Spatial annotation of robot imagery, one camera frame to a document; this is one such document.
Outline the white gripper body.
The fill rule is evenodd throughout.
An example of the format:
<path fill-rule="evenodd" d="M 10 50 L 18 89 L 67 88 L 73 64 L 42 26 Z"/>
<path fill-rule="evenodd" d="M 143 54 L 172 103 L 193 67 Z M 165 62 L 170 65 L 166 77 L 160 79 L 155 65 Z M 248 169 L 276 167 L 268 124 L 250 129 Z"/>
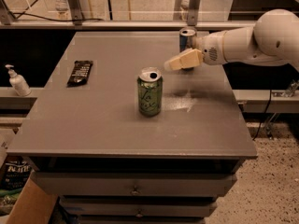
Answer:
<path fill-rule="evenodd" d="M 203 62 L 209 65 L 227 63 L 224 57 L 224 36 L 226 32 L 216 32 L 195 39 L 194 46 L 203 53 Z"/>

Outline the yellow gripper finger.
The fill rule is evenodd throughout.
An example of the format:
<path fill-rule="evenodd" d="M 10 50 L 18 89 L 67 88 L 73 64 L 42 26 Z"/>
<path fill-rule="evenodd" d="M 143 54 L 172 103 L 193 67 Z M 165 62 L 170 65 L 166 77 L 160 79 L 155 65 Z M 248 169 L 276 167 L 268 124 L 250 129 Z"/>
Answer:
<path fill-rule="evenodd" d="M 203 54 L 199 49 L 185 49 L 179 55 L 164 63 L 166 71 L 194 68 L 203 62 Z"/>

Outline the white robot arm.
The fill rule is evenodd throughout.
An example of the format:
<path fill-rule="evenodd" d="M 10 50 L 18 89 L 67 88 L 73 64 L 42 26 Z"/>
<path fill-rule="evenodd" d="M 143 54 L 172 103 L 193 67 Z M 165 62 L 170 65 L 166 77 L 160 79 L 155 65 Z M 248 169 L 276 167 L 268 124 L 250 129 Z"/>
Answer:
<path fill-rule="evenodd" d="M 246 63 L 299 71 L 299 18 L 284 9 L 265 12 L 252 27 L 223 30 L 192 40 L 192 46 L 164 63 L 166 70 L 194 68 L 202 63 Z"/>

